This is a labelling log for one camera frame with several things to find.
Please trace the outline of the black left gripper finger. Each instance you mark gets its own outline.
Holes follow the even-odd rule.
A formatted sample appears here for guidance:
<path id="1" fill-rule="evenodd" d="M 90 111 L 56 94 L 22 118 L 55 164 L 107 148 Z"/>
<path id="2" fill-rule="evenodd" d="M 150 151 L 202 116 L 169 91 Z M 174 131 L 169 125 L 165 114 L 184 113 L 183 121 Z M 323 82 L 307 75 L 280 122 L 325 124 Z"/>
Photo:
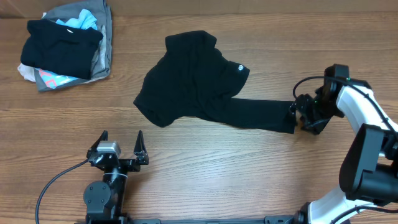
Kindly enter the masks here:
<path id="1" fill-rule="evenodd" d="M 136 156 L 136 161 L 139 165 L 149 164 L 149 155 L 144 144 L 144 135 L 141 130 L 137 135 L 136 145 L 134 147 L 134 155 Z"/>
<path id="2" fill-rule="evenodd" d="M 107 132 L 107 130 L 104 130 L 103 132 L 102 132 L 102 134 L 100 135 L 100 137 L 95 141 L 95 143 L 88 149 L 88 151 L 87 151 L 87 153 L 86 153 L 86 157 L 87 158 L 90 158 L 91 157 L 91 155 L 94 153 L 94 152 L 97 152 L 98 150 L 97 150 L 97 147 L 98 147 L 98 145 L 100 144 L 100 142 L 101 141 L 107 141 L 108 140 L 108 132 Z"/>

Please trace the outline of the black t-shirt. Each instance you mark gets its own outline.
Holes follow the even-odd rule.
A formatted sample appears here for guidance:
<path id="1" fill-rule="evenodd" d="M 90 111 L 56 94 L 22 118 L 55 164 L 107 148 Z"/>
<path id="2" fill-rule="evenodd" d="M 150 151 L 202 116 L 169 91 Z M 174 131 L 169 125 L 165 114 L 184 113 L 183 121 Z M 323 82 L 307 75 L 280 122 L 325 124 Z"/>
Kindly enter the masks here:
<path id="1" fill-rule="evenodd" d="M 148 71 L 134 100 L 138 110 L 161 128 L 193 116 L 237 128 L 294 133 L 292 101 L 236 97 L 250 70 L 225 59 L 216 41 L 203 30 L 167 36 L 165 55 Z"/>

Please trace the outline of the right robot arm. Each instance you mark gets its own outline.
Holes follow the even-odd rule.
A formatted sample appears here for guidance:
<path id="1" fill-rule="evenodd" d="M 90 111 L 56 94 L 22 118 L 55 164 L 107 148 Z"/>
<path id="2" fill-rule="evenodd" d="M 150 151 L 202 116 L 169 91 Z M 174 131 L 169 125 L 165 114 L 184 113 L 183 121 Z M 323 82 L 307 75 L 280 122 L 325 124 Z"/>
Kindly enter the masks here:
<path id="1" fill-rule="evenodd" d="M 370 84 L 351 78 L 346 65 L 334 64 L 321 76 L 316 96 L 295 95 L 291 112 L 302 129 L 320 134 L 332 117 L 347 118 L 355 138 L 341 165 L 339 185 L 306 203 L 289 223 L 349 223 L 365 210 L 390 213 L 397 202 L 397 124 L 377 103 Z"/>

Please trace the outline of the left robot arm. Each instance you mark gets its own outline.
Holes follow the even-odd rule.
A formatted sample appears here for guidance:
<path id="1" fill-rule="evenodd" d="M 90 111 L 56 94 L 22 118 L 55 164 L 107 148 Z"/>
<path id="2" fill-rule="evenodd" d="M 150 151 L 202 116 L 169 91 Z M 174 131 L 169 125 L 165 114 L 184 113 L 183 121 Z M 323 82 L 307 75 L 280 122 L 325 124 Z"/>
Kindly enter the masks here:
<path id="1" fill-rule="evenodd" d="M 128 214 L 122 212 L 128 173 L 139 172 L 142 165 L 148 165 L 143 132 L 139 131 L 134 147 L 135 158 L 121 159 L 121 148 L 117 141 L 108 140 L 103 131 L 87 152 L 92 167 L 103 171 L 101 181 L 90 183 L 83 194 L 86 204 L 86 223 L 131 223 Z"/>

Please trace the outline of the blue garment with red print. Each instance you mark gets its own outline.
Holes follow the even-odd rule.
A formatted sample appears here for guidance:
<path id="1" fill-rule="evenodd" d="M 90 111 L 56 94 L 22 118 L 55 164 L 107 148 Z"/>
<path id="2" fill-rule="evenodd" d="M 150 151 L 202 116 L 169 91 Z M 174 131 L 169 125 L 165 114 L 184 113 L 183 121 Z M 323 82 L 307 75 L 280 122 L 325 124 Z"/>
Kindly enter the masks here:
<path id="1" fill-rule="evenodd" d="M 76 77 L 57 75 L 56 73 L 47 70 L 42 70 L 41 68 L 36 68 L 36 70 L 39 72 L 39 75 L 41 79 L 44 81 L 46 87 L 51 89 L 55 89 L 56 87 L 77 80 Z"/>

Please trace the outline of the white folded garment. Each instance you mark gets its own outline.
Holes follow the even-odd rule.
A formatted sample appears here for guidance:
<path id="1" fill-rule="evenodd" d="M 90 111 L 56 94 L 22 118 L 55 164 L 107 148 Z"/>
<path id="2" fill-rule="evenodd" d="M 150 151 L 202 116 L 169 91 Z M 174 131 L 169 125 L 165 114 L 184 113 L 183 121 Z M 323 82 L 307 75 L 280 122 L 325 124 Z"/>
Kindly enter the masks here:
<path id="1" fill-rule="evenodd" d="M 24 77 L 25 80 L 35 83 L 35 69 L 33 67 L 21 63 L 18 66 L 17 70 Z"/>

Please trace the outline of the folded black shirt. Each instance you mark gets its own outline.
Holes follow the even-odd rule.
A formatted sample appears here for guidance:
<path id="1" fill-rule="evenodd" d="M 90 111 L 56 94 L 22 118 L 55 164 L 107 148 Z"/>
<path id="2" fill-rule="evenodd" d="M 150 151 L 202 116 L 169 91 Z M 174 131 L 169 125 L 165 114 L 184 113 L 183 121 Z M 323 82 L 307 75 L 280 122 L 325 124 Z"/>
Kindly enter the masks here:
<path id="1" fill-rule="evenodd" d="M 103 38 L 101 32 L 47 19 L 28 21 L 27 30 L 30 37 L 22 48 L 21 63 L 58 75 L 91 78 L 91 61 Z"/>

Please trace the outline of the light blue garment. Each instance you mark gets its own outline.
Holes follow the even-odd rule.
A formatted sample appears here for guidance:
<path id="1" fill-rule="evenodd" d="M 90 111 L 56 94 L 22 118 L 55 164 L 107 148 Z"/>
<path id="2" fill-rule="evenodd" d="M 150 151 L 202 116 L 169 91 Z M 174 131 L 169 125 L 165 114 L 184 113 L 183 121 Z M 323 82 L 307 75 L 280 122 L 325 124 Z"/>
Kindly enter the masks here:
<path id="1" fill-rule="evenodd" d="M 87 9 L 82 9 L 79 13 L 78 18 L 71 18 L 67 20 L 66 22 L 61 21 L 60 19 L 56 20 L 56 24 L 63 25 L 63 26 L 68 26 L 76 29 L 83 29 L 87 30 L 89 28 L 92 28 L 94 30 L 97 30 L 98 27 L 96 25 L 97 18 L 92 15 L 92 13 L 87 10 Z"/>

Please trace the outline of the folded grey shirt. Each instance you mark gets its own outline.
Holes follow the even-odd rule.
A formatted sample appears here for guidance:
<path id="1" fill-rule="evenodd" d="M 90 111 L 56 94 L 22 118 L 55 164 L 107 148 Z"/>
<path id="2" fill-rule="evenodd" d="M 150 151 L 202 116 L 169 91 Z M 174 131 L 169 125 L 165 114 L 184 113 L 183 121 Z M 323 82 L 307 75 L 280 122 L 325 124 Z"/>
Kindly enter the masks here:
<path id="1" fill-rule="evenodd" d="M 105 1 L 55 7 L 29 21 L 18 69 L 26 68 L 39 91 L 89 83 L 110 74 L 111 11 Z"/>

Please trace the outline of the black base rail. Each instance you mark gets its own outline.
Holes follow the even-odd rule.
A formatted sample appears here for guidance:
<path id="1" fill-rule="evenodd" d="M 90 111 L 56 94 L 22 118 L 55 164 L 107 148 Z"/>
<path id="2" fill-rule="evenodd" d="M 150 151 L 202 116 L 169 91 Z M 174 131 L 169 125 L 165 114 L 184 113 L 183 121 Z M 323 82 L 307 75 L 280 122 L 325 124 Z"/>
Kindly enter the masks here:
<path id="1" fill-rule="evenodd" d="M 294 217 L 291 215 L 266 216 L 264 218 L 236 218 L 236 219 L 207 219 L 207 220 L 160 220 L 160 219 L 131 219 L 106 221 L 80 221 L 86 223 L 127 223 L 127 224 L 291 224 Z"/>

